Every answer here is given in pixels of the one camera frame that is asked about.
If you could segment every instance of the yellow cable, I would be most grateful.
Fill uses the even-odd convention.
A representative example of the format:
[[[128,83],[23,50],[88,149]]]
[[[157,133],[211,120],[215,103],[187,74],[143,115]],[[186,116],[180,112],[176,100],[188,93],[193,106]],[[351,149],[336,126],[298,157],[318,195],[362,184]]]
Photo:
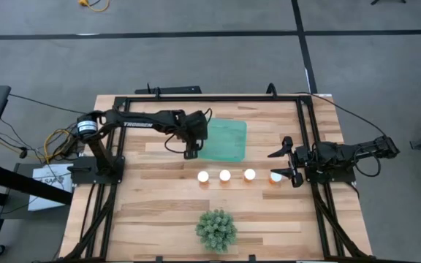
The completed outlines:
[[[90,4],[88,4],[88,0],[78,0],[77,1],[80,5],[84,6],[84,7],[88,7],[90,10],[94,11],[94,12],[103,12],[106,9],[108,9],[108,7],[110,6],[110,0],[107,0],[107,4],[105,5],[105,7],[103,7],[102,9],[94,9],[91,7]]]
[[[43,143],[43,151],[45,152],[45,156],[44,157],[45,157],[45,160],[46,160],[47,164],[50,163],[50,159],[51,158],[56,157],[57,155],[59,155],[63,151],[63,149],[64,149],[64,148],[59,149],[57,152],[53,153],[52,155],[50,155],[50,156],[48,155],[48,142],[50,141],[51,137],[53,137],[54,135],[56,135],[56,134],[58,134],[60,132],[66,134],[66,136],[67,136],[67,144],[71,140],[71,137],[70,137],[71,134],[67,130],[65,130],[65,129],[57,129],[52,134],[48,135],[47,139],[45,140],[45,143]]]

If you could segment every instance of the gray floor tile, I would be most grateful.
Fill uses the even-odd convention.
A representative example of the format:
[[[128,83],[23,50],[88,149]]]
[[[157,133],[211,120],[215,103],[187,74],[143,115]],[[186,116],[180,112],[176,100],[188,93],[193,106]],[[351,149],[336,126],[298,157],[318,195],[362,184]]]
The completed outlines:
[[[97,94],[133,94],[147,82],[200,85],[208,94],[260,94],[270,82],[279,93],[307,91],[297,37],[0,41],[0,84],[60,107],[89,111]],[[76,117],[12,97],[3,115],[34,147]],[[11,134],[2,123],[0,131]],[[34,162],[0,146],[0,166],[12,169],[18,161]],[[18,225],[3,231],[0,243],[12,249],[1,261],[49,259],[65,223],[65,218],[49,218],[45,232],[40,222],[11,223]]]
[[[303,0],[300,11],[305,30],[421,29],[421,1]]]
[[[104,4],[105,0],[95,7]],[[292,5],[285,0],[115,0],[101,13],[77,1],[0,0],[0,34],[295,28]]]
[[[401,150],[382,161],[379,177],[357,173],[374,254],[421,262],[421,151],[409,146],[421,134],[421,36],[309,37],[308,46],[319,92],[374,122]],[[346,143],[380,135],[355,117],[338,115]]]

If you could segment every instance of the wooden tabletop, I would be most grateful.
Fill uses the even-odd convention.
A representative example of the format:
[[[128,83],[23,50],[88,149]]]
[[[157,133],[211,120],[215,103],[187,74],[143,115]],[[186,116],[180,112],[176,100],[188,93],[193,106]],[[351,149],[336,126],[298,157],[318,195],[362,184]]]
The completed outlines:
[[[98,96],[95,110],[111,109],[115,96]],[[343,142],[334,106],[317,98],[313,101],[321,140]],[[245,159],[240,163],[184,160],[181,154],[164,148],[164,134],[152,129],[127,129],[126,167],[116,195],[107,260],[155,260],[155,256],[163,256],[164,260],[248,260],[249,254],[261,260],[322,259],[309,184],[293,188],[286,178],[277,185],[268,180],[270,169],[287,167],[287,158],[267,158],[280,149],[283,137],[291,136],[295,146],[302,144],[294,102],[134,102],[131,111],[183,109],[192,113],[209,107],[213,118],[247,123]],[[307,109],[304,112],[309,123]],[[183,149],[183,143],[177,140],[168,146]],[[257,173],[251,183],[242,179],[248,168]],[[230,183],[225,185],[218,178],[222,169],[232,173]],[[207,187],[197,181],[197,173],[202,170],[210,175]],[[339,223],[358,247],[370,254],[356,193],[345,183],[331,186]],[[90,188],[82,185],[75,189],[60,256],[68,254],[79,240]],[[215,208],[231,213],[238,229],[237,243],[224,255],[206,251],[194,231],[200,215]],[[335,254],[332,229],[328,222],[326,225],[330,251]],[[102,230],[100,226],[97,232],[97,256]]]

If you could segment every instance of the white ball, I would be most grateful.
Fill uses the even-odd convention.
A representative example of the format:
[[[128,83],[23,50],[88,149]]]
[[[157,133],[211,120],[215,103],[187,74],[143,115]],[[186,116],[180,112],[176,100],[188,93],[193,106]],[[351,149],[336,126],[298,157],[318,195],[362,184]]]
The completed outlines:
[[[256,171],[254,171],[253,169],[247,169],[245,171],[245,178],[248,180],[253,180],[256,177]]]
[[[270,174],[270,179],[272,179],[274,182],[277,183],[277,182],[280,182],[282,180],[282,175],[281,174],[278,174],[278,173],[272,172]]]
[[[209,180],[209,174],[206,171],[201,171],[197,174],[197,179],[201,183],[207,182]]]
[[[232,175],[230,174],[229,170],[220,171],[220,180],[228,181],[230,180],[230,177],[232,177]]]

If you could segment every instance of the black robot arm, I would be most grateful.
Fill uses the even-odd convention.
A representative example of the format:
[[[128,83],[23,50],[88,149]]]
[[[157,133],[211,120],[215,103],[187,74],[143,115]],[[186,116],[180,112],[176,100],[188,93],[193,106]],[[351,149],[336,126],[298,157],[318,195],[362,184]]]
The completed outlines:
[[[113,109],[86,113],[77,119],[77,133],[80,141],[89,146],[94,156],[80,157],[68,168],[72,172],[73,183],[121,182],[124,157],[113,156],[102,143],[102,138],[118,127],[155,129],[164,134],[173,134],[186,143],[183,152],[185,159],[197,158],[197,152],[208,138],[208,121],[200,110],[189,115],[182,110],[121,113]]]
[[[102,128],[97,128],[97,121],[102,124]],[[197,158],[197,151],[202,147],[197,141],[208,138],[207,120],[200,110],[190,115],[186,115],[183,110],[161,110],[157,113],[93,111],[77,119],[80,140],[89,145],[118,127],[155,129],[164,134],[174,134],[186,143],[183,153],[185,159]]]
[[[297,168],[307,168],[309,172],[316,174],[319,182],[336,180],[338,175],[351,172],[361,159],[373,156],[379,163],[380,158],[391,159],[399,153],[391,138],[386,136],[356,145],[318,142],[314,144],[312,150],[306,146],[299,146],[294,152],[292,152],[292,146],[292,138],[287,136],[282,141],[282,149],[268,157],[282,157],[285,154],[289,156],[289,168],[272,169],[271,172],[292,179],[294,187],[299,187],[303,183],[303,177]]]

